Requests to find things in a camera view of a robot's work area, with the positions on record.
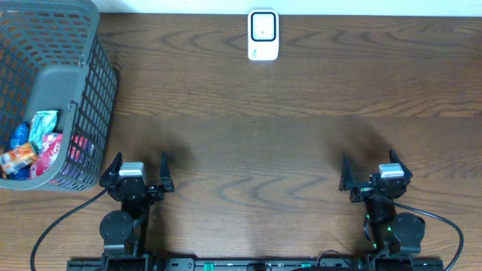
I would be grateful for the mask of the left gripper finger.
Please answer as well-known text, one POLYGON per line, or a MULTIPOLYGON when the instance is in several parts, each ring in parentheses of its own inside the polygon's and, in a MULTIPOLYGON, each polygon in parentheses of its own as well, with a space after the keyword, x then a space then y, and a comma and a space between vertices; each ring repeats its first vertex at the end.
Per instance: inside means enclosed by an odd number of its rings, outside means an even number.
POLYGON ((118 176, 120 168, 122 166, 122 154, 118 152, 113 159, 112 163, 107 167, 107 169, 101 174, 101 181, 113 181, 118 176))
POLYGON ((163 152, 161 156, 159 179, 163 186, 172 185, 172 176, 169 171, 169 167, 167 164, 167 155, 165 152, 163 152))

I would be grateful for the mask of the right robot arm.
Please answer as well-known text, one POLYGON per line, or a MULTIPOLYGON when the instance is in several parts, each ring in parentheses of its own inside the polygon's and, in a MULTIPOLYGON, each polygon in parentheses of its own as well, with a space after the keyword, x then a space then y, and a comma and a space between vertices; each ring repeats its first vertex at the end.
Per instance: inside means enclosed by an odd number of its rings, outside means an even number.
POLYGON ((414 269, 426 223, 412 213, 396 212, 393 202, 407 191, 412 177, 393 150, 389 162, 380 164, 367 181, 356 181, 348 157, 343 157, 339 190, 350 192, 351 202, 365 205, 364 232, 374 245, 362 260, 366 270, 414 269))

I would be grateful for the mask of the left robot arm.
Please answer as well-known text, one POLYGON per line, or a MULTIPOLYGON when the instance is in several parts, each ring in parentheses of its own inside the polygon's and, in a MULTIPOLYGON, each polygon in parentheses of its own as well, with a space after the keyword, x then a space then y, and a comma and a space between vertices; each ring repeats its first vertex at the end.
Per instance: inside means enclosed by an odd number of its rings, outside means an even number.
POLYGON ((167 155, 160 160, 160 183, 147 185, 145 165, 125 163, 117 154, 102 173, 99 185, 119 202, 120 209, 109 212, 99 225, 104 252, 102 270, 163 270, 164 262, 145 249, 150 208, 174 191, 167 155))

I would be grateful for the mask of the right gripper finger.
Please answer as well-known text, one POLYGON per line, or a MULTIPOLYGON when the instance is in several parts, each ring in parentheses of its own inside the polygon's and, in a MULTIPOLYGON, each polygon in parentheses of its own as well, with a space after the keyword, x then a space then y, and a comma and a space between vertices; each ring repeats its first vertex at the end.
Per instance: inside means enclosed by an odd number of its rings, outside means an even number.
POLYGON ((389 160, 390 163, 397 163, 402 168, 404 174, 410 174, 411 171, 405 166, 405 164, 400 160, 394 149, 389 150, 389 160))
POLYGON ((351 169, 351 166, 349 164, 349 159, 348 159, 347 155, 343 155, 343 165, 342 165, 340 182, 341 183, 353 183, 354 182, 352 169, 351 169))

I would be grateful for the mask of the blue snack wrapper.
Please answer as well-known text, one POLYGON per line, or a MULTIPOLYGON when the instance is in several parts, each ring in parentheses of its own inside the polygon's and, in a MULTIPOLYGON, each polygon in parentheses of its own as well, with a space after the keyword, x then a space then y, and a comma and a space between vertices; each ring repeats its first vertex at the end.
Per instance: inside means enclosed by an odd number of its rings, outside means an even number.
MULTIPOLYGON (((7 147, 7 151, 11 151, 15 148, 18 148, 21 145, 24 145, 28 142, 29 139, 29 127, 27 122, 21 123, 16 129, 14 134, 11 136, 9 140, 9 144, 7 147)), ((17 180, 17 181, 24 181, 29 177, 29 169, 28 167, 23 167, 19 169, 15 173, 8 174, 9 179, 17 180)))

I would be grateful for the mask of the teal white snack packet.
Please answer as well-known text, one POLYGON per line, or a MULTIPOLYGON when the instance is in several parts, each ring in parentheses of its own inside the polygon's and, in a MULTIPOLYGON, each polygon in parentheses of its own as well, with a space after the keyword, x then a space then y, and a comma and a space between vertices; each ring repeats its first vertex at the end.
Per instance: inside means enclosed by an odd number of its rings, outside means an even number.
POLYGON ((58 111, 37 111, 30 123, 29 143, 37 153, 41 152, 43 136, 53 132, 58 111))

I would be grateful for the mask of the orange Kleenex tissue pack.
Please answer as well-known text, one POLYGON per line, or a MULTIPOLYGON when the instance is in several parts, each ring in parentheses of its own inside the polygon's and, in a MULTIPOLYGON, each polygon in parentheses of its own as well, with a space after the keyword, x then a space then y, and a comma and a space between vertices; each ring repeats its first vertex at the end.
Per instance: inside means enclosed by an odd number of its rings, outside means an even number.
POLYGON ((1 155, 1 168, 4 173, 12 174, 35 161, 38 155, 30 142, 1 155))

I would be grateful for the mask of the red purple snack bag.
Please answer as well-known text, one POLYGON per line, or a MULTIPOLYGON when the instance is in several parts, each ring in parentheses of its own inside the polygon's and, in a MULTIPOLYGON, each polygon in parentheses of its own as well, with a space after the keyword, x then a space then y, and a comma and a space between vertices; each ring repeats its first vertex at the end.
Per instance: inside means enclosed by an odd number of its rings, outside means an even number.
MULTIPOLYGON (((73 139, 74 145, 70 147, 68 155, 71 160, 81 162, 84 160, 84 155, 80 152, 80 149, 89 151, 91 143, 87 138, 81 135, 74 135, 73 139)), ((52 166, 58 156, 62 140, 62 133, 50 132, 43 135, 41 150, 39 153, 40 156, 38 160, 30 166, 29 179, 37 178, 52 166)))

